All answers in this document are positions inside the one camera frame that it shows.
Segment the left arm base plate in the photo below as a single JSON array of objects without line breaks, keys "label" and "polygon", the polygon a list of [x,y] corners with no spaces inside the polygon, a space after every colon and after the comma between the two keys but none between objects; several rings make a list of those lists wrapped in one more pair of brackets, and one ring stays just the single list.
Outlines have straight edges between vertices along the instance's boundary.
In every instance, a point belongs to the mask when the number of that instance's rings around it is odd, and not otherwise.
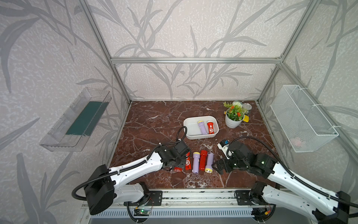
[{"label": "left arm base plate", "polygon": [[162,205],[163,191],[149,191],[137,202],[129,202],[129,206],[161,206]]}]

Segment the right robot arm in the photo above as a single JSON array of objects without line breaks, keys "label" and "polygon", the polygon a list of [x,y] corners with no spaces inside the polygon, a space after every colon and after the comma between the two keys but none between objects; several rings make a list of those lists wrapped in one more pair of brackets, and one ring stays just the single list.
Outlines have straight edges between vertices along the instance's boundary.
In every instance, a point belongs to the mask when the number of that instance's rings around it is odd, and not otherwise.
[{"label": "right robot arm", "polygon": [[256,182],[246,200],[255,205],[285,207],[317,224],[347,224],[349,219],[357,218],[357,213],[350,213],[351,207],[358,207],[351,202],[350,195],[343,191],[335,193],[297,175],[261,140],[257,142],[270,155],[253,153],[241,139],[242,137],[238,137],[232,142],[223,140],[218,144],[225,156],[213,163],[214,170],[219,174],[234,170],[246,171],[288,189],[285,192],[264,182]]}]

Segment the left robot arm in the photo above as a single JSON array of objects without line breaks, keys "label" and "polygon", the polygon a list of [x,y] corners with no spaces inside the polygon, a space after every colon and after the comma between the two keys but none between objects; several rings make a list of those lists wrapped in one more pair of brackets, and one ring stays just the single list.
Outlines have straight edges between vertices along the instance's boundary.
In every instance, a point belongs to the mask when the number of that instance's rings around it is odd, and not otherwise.
[{"label": "left robot arm", "polygon": [[71,195],[76,200],[86,201],[91,215],[97,215],[115,203],[145,204],[151,192],[144,183],[131,182],[152,172],[171,171],[185,167],[189,146],[184,142],[187,127],[180,128],[182,137],[169,143],[159,143],[149,155],[125,165],[108,168],[97,167],[88,181],[76,186]]}]

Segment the red flashlight white cap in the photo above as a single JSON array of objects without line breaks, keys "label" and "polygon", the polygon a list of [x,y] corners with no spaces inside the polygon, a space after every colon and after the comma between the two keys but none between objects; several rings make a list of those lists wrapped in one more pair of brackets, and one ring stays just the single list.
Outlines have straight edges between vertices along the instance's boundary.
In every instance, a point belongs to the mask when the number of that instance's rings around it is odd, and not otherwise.
[{"label": "red flashlight white cap", "polygon": [[214,134],[213,122],[212,122],[212,121],[208,121],[208,122],[207,122],[207,126],[208,126],[208,132],[209,132],[209,134]]}]

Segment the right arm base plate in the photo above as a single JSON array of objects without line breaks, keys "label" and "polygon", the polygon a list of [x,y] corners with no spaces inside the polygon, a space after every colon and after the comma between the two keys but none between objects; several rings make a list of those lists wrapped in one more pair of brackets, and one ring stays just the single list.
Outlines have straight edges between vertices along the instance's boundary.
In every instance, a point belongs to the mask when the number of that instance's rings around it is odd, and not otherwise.
[{"label": "right arm base plate", "polygon": [[234,197],[237,200],[238,205],[260,205],[252,201],[250,197],[250,190],[236,190]]}]

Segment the white plastic storage box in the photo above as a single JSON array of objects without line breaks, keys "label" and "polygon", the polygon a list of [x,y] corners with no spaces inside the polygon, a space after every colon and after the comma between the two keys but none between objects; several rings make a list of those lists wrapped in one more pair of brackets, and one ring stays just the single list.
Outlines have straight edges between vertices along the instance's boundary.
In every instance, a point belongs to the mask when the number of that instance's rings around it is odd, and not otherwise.
[{"label": "white plastic storage box", "polygon": [[[214,126],[214,134],[209,134],[207,122],[212,121]],[[213,116],[199,116],[186,118],[183,125],[187,127],[186,137],[189,140],[198,140],[205,138],[213,138],[219,132],[217,120]]]}]

